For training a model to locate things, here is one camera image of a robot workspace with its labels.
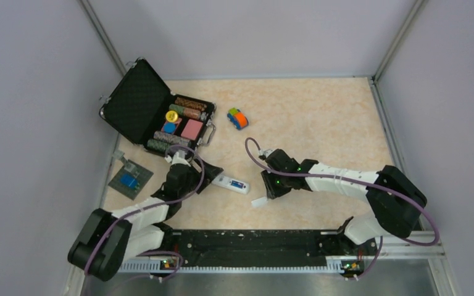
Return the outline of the purple AAA battery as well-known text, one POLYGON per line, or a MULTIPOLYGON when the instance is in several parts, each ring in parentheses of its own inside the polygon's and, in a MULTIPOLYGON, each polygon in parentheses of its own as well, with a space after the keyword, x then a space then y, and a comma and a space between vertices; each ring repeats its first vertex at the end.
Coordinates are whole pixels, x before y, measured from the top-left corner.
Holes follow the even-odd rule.
POLYGON ((245 183, 235 181, 235 180, 230 181, 230 186, 239 191, 245 191, 247 189, 247 186, 245 183))

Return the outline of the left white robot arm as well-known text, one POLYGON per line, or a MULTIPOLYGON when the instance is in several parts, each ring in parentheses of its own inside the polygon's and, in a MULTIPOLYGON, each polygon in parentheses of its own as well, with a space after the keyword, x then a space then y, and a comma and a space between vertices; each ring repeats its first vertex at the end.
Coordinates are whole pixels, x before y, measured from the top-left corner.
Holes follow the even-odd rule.
POLYGON ((173 161, 160 188, 146 200, 108 212, 97 208, 72 244, 67 261, 104 282, 129 259, 146 251, 169 253, 173 238, 158 225, 181 208, 185 196, 200 193, 223 168, 195 159, 173 161))

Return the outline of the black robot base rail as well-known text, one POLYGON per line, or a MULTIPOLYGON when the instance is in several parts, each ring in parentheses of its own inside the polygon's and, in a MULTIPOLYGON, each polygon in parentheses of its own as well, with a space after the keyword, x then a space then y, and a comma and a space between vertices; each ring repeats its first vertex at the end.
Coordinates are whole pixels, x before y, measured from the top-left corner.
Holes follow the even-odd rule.
POLYGON ((377 253, 369 239, 356 245, 345 235, 324 230, 193 230, 165 234, 151 271, 362 271, 363 259, 377 253))

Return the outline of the white remote control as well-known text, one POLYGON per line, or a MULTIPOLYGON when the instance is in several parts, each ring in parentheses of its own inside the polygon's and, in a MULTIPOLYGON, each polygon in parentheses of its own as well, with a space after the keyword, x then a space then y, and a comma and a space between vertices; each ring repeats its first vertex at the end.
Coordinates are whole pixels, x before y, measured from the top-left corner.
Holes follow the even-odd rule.
POLYGON ((248 183, 231 178, 224 174, 220 174, 215 177, 212 181, 212 184, 243 195, 248 194, 251 188, 248 183))

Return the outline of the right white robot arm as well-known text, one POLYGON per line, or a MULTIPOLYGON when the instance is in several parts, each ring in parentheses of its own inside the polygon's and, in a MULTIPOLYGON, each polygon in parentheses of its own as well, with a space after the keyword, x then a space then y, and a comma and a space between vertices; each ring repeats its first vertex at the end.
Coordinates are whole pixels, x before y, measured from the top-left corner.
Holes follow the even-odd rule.
POLYGON ((261 151, 259 158, 267 166, 261 177, 268 199, 305 190, 341 194, 369 205, 366 214, 348 218, 338 230, 337 245, 345 254, 386 234, 408 238, 427 205, 425 195, 392 165, 380 171, 355 171, 311 159, 297 162, 282 149, 261 151))

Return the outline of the white battery cover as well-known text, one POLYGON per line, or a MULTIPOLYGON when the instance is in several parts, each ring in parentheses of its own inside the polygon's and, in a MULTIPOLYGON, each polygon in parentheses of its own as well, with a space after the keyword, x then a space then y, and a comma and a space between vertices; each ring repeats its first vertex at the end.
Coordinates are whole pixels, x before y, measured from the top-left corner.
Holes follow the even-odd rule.
POLYGON ((264 197, 260 197, 258 199, 254 199, 252 202, 251 202, 251 205, 252 207, 254 208, 259 208, 259 207, 263 207, 264 205, 266 205, 268 203, 268 198, 266 196, 264 197))

